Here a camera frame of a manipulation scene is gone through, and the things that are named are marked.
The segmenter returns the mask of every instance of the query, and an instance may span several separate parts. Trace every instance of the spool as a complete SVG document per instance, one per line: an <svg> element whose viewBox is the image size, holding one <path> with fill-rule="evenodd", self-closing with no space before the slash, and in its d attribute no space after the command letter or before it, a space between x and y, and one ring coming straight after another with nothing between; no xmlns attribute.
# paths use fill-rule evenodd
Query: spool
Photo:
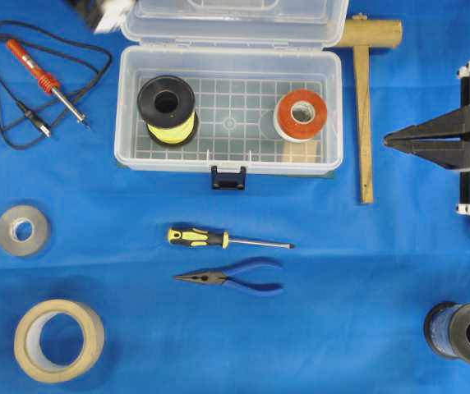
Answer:
<svg viewBox="0 0 470 394"><path fill-rule="evenodd" d="M282 97L274 110L274 127L289 142L307 142L323 130L328 117L325 101L317 93L297 89Z"/></svg>
<svg viewBox="0 0 470 394"><path fill-rule="evenodd" d="M193 139L199 126L195 94L176 76L157 76L142 86L137 107L150 137L162 146L181 146Z"/></svg>
<svg viewBox="0 0 470 394"><path fill-rule="evenodd" d="M29 224L29 236L21 240L17 231L20 226ZM7 253L17 256L30 256L41 250L48 240L47 218L36 208L18 205L0 217L0 246Z"/></svg>
<svg viewBox="0 0 470 394"><path fill-rule="evenodd" d="M438 304L427 314L423 331L437 355L470 364L470 304Z"/></svg>
<svg viewBox="0 0 470 394"><path fill-rule="evenodd" d="M44 325L57 314L67 314L75 319L84 337L80 354L69 365L48 360L39 344ZM35 305L21 318L14 336L14 356L34 380L60 383L87 372L98 360L104 341L104 326L89 306L69 300L48 300Z"/></svg>

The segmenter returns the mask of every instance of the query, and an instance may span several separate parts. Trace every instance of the wooden mallet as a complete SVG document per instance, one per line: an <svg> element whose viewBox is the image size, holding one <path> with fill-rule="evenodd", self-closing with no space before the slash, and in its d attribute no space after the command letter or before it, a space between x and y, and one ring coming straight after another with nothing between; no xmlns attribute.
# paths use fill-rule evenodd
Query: wooden mallet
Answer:
<svg viewBox="0 0 470 394"><path fill-rule="evenodd" d="M353 16L344 26L343 37L336 47L353 48L356 76L357 126L361 202L374 202L372 184L372 133L370 110L370 48L396 48L403 39L401 21L368 20L363 14Z"/></svg>

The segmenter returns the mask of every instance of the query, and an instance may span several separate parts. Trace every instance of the black power cord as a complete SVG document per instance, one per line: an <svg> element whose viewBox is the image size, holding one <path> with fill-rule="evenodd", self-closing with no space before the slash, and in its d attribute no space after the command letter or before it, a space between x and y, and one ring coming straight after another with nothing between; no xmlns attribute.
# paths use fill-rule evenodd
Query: black power cord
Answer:
<svg viewBox="0 0 470 394"><path fill-rule="evenodd" d="M31 25L25 22L19 22L19 21L0 21L0 27L5 26L5 25L12 25L12 26L19 26L23 27L26 29L34 30L37 31L43 35L46 35L50 37L51 39L55 39L63 44L71 45L73 47L78 47L78 48L83 48L83 49L89 49L92 51L100 52L104 54L107 57L107 61L105 62L105 65L101 68L98 68L89 62L86 62L83 59L80 59L78 57L73 57L70 55L67 55L66 53L62 53L59 51L56 51L51 48L44 47L42 45L38 44L33 44L25 39L21 39L19 37L16 37L15 35L12 34L0 34L0 42L7 42L9 39L16 39L18 42L20 42L22 45L33 48L42 52L50 53L54 56L61 57L63 59L67 59L72 62L76 62L78 64L81 64L82 66L85 66L92 70L94 72L94 77L89 81L87 85L82 87L81 89L75 90L71 93L68 93L67 96L69 96L70 100L73 103L78 102L87 92L89 92L97 83L98 81L102 78L102 75L106 72L107 69L109 69L109 66L111 65L111 62L113 61L113 55L105 48L98 47L96 45L91 45L91 44L84 44L76 41L72 41L70 39L64 39L62 37L59 37L53 33L48 32L45 29L42 29L38 26ZM39 118L37 115L39 112L43 111L45 108L49 108L55 103L58 103L58 100L55 98L51 101L48 101L45 104L42 104L41 106L33 109L30 109L27 105L23 104L21 100L19 100L14 93L9 89L7 83L0 77L0 85L7 91L7 93L11 96L11 98L14 100L16 103L17 107L23 112L24 116L16 119L15 121L10 122L7 125L3 125L2 121L2 111L1 111L1 105L0 105L0 136L3 138L3 140L7 143L8 146L10 146L13 149L17 150L25 150L28 149L36 144L38 144L41 140L45 138L45 135L43 135L41 132L39 133L39 136L31 140L30 142L27 142L26 144L16 144L12 142L7 135L7 132L10 129L13 129L15 126L19 125L22 123L25 119L29 119L33 125L35 126L36 129L39 129L39 125L44 124L43 121ZM53 129L58 125L58 123L67 115L68 110L64 109L56 119L54 119L50 125L49 129Z"/></svg>

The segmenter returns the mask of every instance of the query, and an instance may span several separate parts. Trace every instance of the gray tape roll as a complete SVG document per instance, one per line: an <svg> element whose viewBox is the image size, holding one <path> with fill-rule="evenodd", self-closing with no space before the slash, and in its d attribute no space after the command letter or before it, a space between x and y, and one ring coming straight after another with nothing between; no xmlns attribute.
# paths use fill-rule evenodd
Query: gray tape roll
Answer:
<svg viewBox="0 0 470 394"><path fill-rule="evenodd" d="M30 223L29 238L20 241L16 229L23 223ZM41 250L49 236L47 218L36 208L18 205L0 217L0 246L13 256L25 257Z"/></svg>

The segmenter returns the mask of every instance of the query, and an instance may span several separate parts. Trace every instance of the black wire spool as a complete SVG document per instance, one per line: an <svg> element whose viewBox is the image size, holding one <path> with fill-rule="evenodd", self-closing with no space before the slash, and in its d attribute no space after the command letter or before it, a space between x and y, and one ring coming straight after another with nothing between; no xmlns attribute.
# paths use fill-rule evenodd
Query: black wire spool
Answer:
<svg viewBox="0 0 470 394"><path fill-rule="evenodd" d="M138 112L151 139L162 146L182 146L190 142L199 126L195 94L191 86L176 76L157 76L140 89Z"/></svg>
<svg viewBox="0 0 470 394"><path fill-rule="evenodd" d="M470 304L442 302L436 305L427 314L423 331L437 355L470 364Z"/></svg>

